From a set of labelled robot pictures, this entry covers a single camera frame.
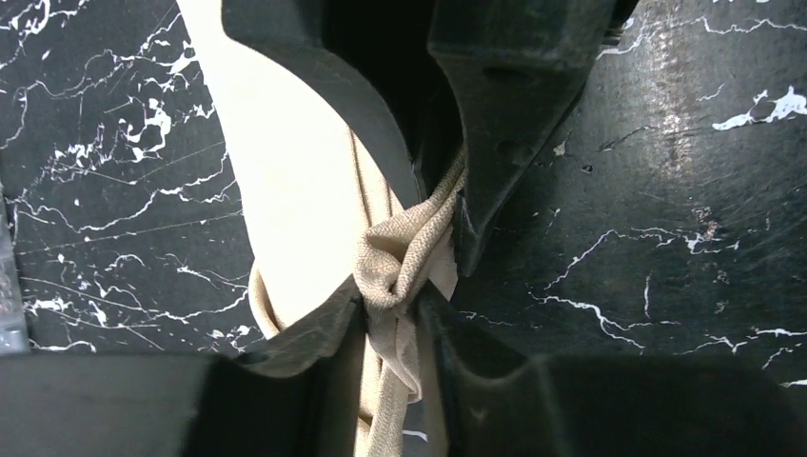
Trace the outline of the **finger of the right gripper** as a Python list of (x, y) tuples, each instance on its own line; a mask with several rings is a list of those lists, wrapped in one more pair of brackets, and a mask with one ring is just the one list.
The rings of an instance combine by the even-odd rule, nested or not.
[(570, 113), (602, 47), (637, 4), (617, 0), (440, 1), (427, 45), (463, 127), (455, 260), (468, 277), (503, 205)]
[(412, 153), (428, 92), (429, 1), (225, 1), (226, 36), (305, 82), (358, 136), (404, 207), (424, 198)]

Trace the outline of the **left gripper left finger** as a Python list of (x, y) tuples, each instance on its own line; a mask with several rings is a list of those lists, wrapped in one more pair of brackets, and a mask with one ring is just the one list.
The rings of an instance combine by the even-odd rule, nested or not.
[(350, 456), (365, 342), (347, 278), (259, 349), (8, 355), (5, 456)]

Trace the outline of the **beige cloth napkin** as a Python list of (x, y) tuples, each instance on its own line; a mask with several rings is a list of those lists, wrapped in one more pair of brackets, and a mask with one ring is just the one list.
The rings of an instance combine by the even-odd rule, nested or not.
[(422, 397), (407, 306), (424, 285), (458, 282), (451, 218), (455, 160), (423, 203), (404, 209), (353, 129), (301, 79), (224, 32), (221, 3), (179, 5), (240, 188), (254, 263), (252, 315), (265, 337), (321, 305), (349, 274), (370, 317), (355, 454), (399, 456)]

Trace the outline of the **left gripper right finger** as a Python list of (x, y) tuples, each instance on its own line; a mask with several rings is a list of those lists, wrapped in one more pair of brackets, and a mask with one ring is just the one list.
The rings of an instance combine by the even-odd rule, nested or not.
[(434, 456), (802, 456), (806, 424), (733, 357), (527, 356), (433, 286), (413, 302)]

